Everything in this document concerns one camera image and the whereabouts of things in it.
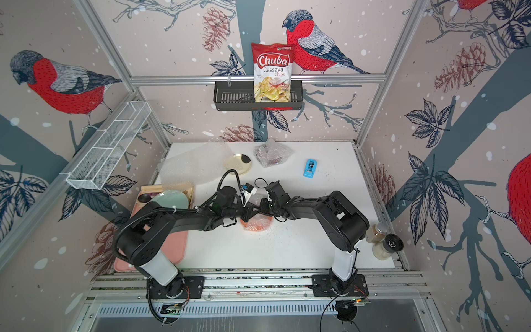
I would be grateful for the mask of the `clear bubble wrap sheet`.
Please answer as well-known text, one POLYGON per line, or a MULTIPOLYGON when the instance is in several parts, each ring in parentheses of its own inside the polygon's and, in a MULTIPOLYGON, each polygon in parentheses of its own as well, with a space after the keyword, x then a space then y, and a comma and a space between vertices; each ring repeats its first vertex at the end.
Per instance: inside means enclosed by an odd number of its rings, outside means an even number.
MULTIPOLYGON (((248 207, 250 204, 259 206, 261 199, 268 198, 265 194, 254 194, 249 202, 246 204, 248 207)), ((242 219, 239 220, 239 223, 243 226, 243 229, 249 232, 262 232, 267 230, 273 222, 273 218, 270 216, 265 216, 264 214, 256 214, 249 222, 244 222, 242 219)))
POLYGON ((268 139, 264 144, 254 148, 254 155, 259 164, 264 167, 272 167, 285 163, 293 154, 294 150, 285 144, 268 139))

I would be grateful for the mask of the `blue tape dispenser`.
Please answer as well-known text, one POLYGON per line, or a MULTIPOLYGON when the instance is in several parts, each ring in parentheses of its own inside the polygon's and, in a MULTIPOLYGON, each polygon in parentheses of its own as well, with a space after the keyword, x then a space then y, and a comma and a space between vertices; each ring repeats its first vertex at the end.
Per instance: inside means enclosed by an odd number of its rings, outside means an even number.
POLYGON ((317 168, 317 161, 314 159, 308 159, 305 164, 303 176, 306 178, 313 178, 317 168))

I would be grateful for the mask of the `orange plastic plate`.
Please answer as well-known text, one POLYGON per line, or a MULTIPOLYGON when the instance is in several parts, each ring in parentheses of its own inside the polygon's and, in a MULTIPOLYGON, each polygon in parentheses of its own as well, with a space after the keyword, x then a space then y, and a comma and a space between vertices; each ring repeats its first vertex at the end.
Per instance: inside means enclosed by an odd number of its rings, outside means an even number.
POLYGON ((267 230, 273 222, 273 218, 265 216, 263 214, 257 214, 251 218, 248 222, 240 220, 240 224, 243 226, 243 229, 250 232, 262 232, 267 230))

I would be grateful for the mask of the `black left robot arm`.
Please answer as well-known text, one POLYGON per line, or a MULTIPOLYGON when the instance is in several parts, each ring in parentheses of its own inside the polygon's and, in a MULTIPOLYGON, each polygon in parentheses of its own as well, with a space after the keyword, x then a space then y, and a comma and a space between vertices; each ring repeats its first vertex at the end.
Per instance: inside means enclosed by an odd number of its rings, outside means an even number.
POLYGON ((151 201, 116 232, 112 253, 133 265, 145 277, 161 286, 169 286, 182 277, 178 268, 162 252, 169 235, 187 231, 212 231, 229 219, 252 218, 256 212, 248 204, 256 192, 249 183, 241 184, 238 172, 228 170, 218 183, 216 192, 193 209, 163 207, 151 201))

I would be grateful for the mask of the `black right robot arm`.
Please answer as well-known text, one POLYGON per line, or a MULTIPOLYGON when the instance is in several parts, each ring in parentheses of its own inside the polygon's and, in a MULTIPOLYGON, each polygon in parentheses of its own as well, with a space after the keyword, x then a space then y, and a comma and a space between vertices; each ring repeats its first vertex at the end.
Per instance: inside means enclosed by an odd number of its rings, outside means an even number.
POLYGON ((279 181, 269 183, 265 190, 269 203, 261 203, 260 211, 279 221, 317 220, 336 247, 331 267, 333 277, 339 282, 353 279, 358 243, 370 226, 362 212, 340 191, 314 199, 290 197, 279 181))

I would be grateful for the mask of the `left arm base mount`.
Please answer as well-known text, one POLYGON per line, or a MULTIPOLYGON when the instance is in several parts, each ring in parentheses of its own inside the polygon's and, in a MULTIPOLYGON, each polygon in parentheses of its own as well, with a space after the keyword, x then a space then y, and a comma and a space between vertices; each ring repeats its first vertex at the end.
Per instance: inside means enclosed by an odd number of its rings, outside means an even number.
POLYGON ((160 285, 155 279, 147 280, 147 294, 152 300, 200 299, 205 278, 202 276, 177 276, 167 286, 160 285))

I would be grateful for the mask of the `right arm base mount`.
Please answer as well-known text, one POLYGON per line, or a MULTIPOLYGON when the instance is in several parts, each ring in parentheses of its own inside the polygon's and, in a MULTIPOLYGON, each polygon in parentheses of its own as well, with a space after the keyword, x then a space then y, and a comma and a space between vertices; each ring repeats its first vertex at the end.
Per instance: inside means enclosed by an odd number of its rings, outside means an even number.
POLYGON ((341 281, 333 273, 328 275, 312 275, 308 286, 315 297, 367 297, 369 290, 364 275, 355 274, 347 281, 341 281))

